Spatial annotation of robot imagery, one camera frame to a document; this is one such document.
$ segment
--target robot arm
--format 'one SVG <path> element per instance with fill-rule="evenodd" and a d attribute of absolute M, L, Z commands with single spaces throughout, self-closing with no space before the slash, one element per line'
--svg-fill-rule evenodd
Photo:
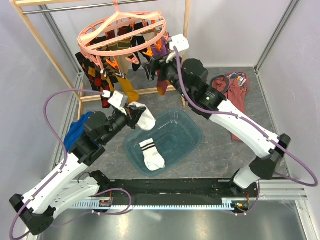
<path fill-rule="evenodd" d="M 184 53 L 189 48 L 188 40 L 182 34 L 174 36 L 169 42 L 169 48 L 173 50 L 174 47 L 179 53 Z M 170 81 L 174 88 L 186 98 L 180 85 L 175 56 L 176 53 L 172 52 L 169 55 L 154 58 L 151 64 L 151 77 L 154 79 L 156 71 L 160 70 L 158 81 Z M 277 163 L 284 156 L 284 152 L 275 147 L 271 141 L 286 149 L 290 143 L 290 137 L 286 134 L 278 136 L 256 124 L 239 111 L 222 93 L 208 85 L 209 72 L 199 60 L 187 59 L 181 67 L 181 72 L 185 90 L 191 100 L 203 110 L 216 111 L 221 114 L 203 113 L 190 103 L 189 107 L 198 115 L 235 134 L 256 154 L 256 159 L 249 166 L 241 168 L 235 173 L 231 181 L 232 184 L 236 188 L 246 189 L 259 179 L 271 179 Z M 268 138 L 265 138 L 261 132 L 268 135 Z"/>
<path fill-rule="evenodd" d="M 33 235 L 44 232 L 59 214 L 73 204 L 109 188 L 110 180 L 98 170 L 91 172 L 81 183 L 64 190 L 66 184 L 84 172 L 106 151 L 103 146 L 116 134 L 125 126 L 135 129 L 146 113 L 149 113 L 149 120 L 151 118 L 150 126 L 147 127 L 154 126 L 155 120 L 144 105 L 128 105 L 128 97 L 118 91 L 105 94 L 114 107 L 112 116 L 107 118 L 103 112 L 92 113 L 84 125 L 84 133 L 70 148 L 63 169 L 61 161 L 33 189 L 24 195 L 15 194 L 11 197 L 10 203 L 16 212 L 31 200 L 20 218 Z M 42 189 L 41 192 L 33 197 L 39 189 Z"/>

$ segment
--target blue plastic basin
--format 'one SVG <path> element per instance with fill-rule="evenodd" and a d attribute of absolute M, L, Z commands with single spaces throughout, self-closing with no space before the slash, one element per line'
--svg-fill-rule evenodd
<path fill-rule="evenodd" d="M 145 165 L 139 143 L 153 138 L 155 146 L 165 160 L 165 168 L 150 171 Z M 156 118 L 151 131 L 137 129 L 124 140 L 126 155 L 143 175 L 157 176 L 178 163 L 195 150 L 202 141 L 202 132 L 196 123 L 180 109 L 169 109 Z"/>

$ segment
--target white sock with black stripes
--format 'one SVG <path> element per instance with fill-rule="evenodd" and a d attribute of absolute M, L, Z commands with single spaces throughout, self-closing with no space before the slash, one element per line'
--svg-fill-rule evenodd
<path fill-rule="evenodd" d="M 140 142 L 140 147 L 144 155 L 144 163 L 150 171 L 163 169 L 166 166 L 152 138 Z"/>

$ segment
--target white wall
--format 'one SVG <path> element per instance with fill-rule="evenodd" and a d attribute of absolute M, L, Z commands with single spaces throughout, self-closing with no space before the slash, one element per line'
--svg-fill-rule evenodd
<path fill-rule="evenodd" d="M 257 64 L 290 0 L 193 0 L 188 57 L 206 67 Z"/>
<path fill-rule="evenodd" d="M 41 17 L 32 20 L 45 36 L 69 77 L 76 73 Z M 47 97 L 67 86 L 42 51 L 9 1 L 0 8 L 0 239 L 9 239 L 15 211 L 9 203 L 13 194 L 24 194 L 50 170 L 58 141 L 49 131 L 43 104 Z M 53 127 L 61 130 L 71 95 L 53 99 L 48 115 Z M 19 222 L 15 236 L 25 230 Z"/>
<path fill-rule="evenodd" d="M 83 6 L 111 0 L 52 4 L 50 8 Z M 206 67 L 255 66 L 290 0 L 192 0 L 188 39 L 189 58 Z M 162 0 L 120 5 L 122 12 L 161 11 L 171 35 L 183 32 L 185 0 Z M 77 37 L 91 23 L 112 15 L 113 6 L 53 13 L 73 53 Z"/>
<path fill-rule="evenodd" d="M 263 88 L 280 133 L 291 136 L 289 150 L 320 178 L 320 2 L 303 0 L 260 70 Z M 292 159 L 293 177 L 312 178 Z M 320 187 L 306 188 L 320 227 Z"/>

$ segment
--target wooden pole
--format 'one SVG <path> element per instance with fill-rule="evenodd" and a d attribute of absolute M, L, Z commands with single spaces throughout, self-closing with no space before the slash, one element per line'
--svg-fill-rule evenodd
<path fill-rule="evenodd" d="M 36 27 L 33 25 L 33 23 L 30 21 L 30 19 L 28 18 L 28 16 L 23 14 L 23 10 L 21 7 L 18 7 L 16 5 L 16 1 L 15 0 L 10 0 L 11 5 L 13 6 L 13 8 L 16 10 L 16 12 L 18 13 L 18 15 L 20 16 L 20 18 L 22 19 L 22 21 L 24 22 L 24 24 L 26 25 L 26 27 L 29 29 L 29 31 L 32 33 L 33 37 L 35 38 L 35 40 L 38 42 L 38 44 L 41 46 L 42 50 L 44 51 L 44 53 L 47 55 L 47 57 L 50 59 L 51 63 L 53 64 L 53 66 L 55 67 L 55 69 L 58 71 L 58 73 L 61 75 L 62 79 L 65 81 L 65 83 L 67 84 L 67 86 L 70 89 L 74 89 L 75 87 L 73 86 L 73 84 L 71 83 L 71 81 L 69 80 L 68 76 L 66 75 L 66 73 L 64 72 L 64 70 L 61 68 L 60 64 L 58 63 L 58 61 L 56 60 L 56 58 L 54 57 L 53 53 L 50 51 L 49 47 L 46 45 L 45 41 L 43 40 L 43 38 L 41 37 L 41 35 L 39 34 L 39 32 L 37 31 Z M 78 99 L 78 101 L 80 101 L 80 96 L 77 92 L 73 92 L 73 94 L 75 95 L 75 97 Z"/>
<path fill-rule="evenodd" d="M 19 0 L 16 1 L 15 4 L 17 7 L 27 7 L 27 6 L 39 6 L 39 5 L 47 5 L 47 4 L 62 4 L 62 3 L 71 3 L 71 2 L 79 2 L 86 0 Z"/>
<path fill-rule="evenodd" d="M 85 89 L 85 84 L 81 83 L 80 86 L 81 89 Z M 81 100 L 81 98 L 83 98 L 85 95 L 85 93 L 82 91 L 80 92 L 80 101 L 79 101 L 79 109 L 78 109 L 78 121 L 80 120 L 81 116 L 82 116 L 82 110 L 84 108 L 84 102 Z"/>
<path fill-rule="evenodd" d="M 188 37 L 188 28 L 189 28 L 189 18 L 190 18 L 190 6 L 191 0 L 185 0 L 185 9 L 184 9 L 184 24 L 183 24 L 183 35 L 185 38 Z M 186 53 L 182 56 L 182 62 L 186 59 Z M 186 101 L 185 98 L 182 96 L 182 106 L 186 108 Z"/>
<path fill-rule="evenodd" d="M 174 86 L 170 85 L 166 89 L 167 92 L 174 92 L 176 89 Z M 156 94 L 158 93 L 158 90 L 156 87 L 152 88 L 145 88 L 145 89 L 138 89 L 135 90 L 139 95 L 148 95 L 148 94 Z M 88 102 L 95 102 L 95 101 L 100 101 L 101 96 L 100 95 L 93 95 L 93 96 L 83 96 L 81 97 L 81 102 L 83 103 L 88 103 Z"/>

